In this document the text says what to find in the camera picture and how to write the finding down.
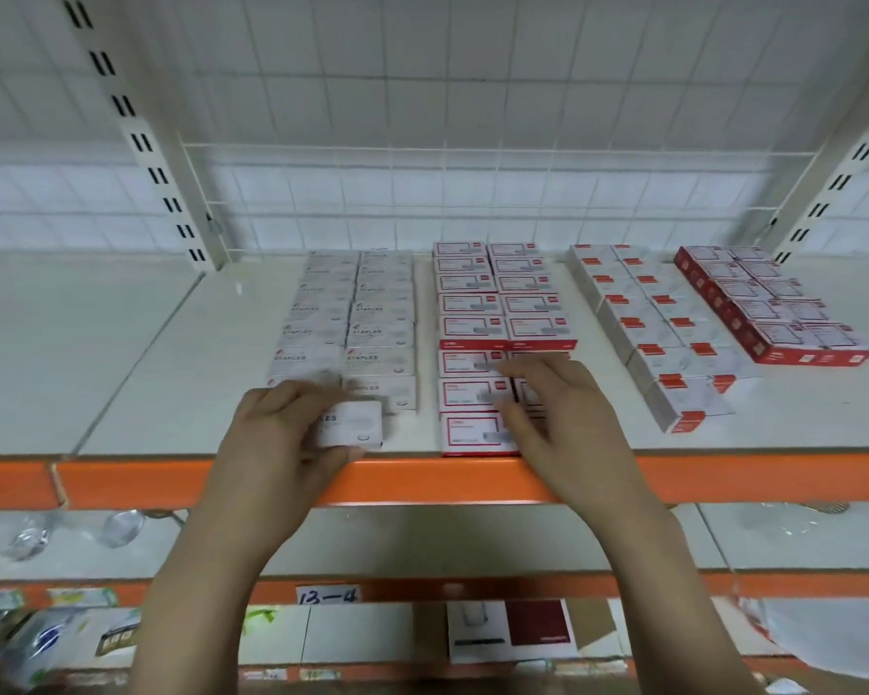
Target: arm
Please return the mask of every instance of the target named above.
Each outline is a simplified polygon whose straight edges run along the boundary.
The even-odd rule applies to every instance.
[[[257,577],[336,473],[362,453],[336,446],[301,460],[309,426],[342,397],[301,381],[245,394],[142,605],[128,692],[236,691],[238,644]]]
[[[521,455],[589,525],[612,563],[645,695],[758,693],[724,629],[682,527],[647,486],[618,418],[582,363],[561,356],[509,361],[547,408],[547,431],[524,410],[500,411]]]

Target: orange shelf beam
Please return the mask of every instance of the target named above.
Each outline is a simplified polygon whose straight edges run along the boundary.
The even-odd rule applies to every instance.
[[[700,571],[710,594],[754,598],[869,598],[869,570]],[[304,575],[264,578],[251,604],[295,604],[298,585],[359,584],[365,602],[437,602],[455,599],[616,598],[618,585],[609,572],[569,572],[505,577],[367,578]],[[0,581],[0,590],[18,590],[25,604],[52,607],[49,589],[104,587],[122,607],[140,607],[150,580]]]
[[[638,454],[663,502],[869,501],[869,452]],[[192,507],[211,457],[82,457],[58,464],[72,510]],[[371,457],[321,505],[556,502],[519,458]]]
[[[58,500],[50,464],[55,458],[0,457],[0,510],[53,510]]]

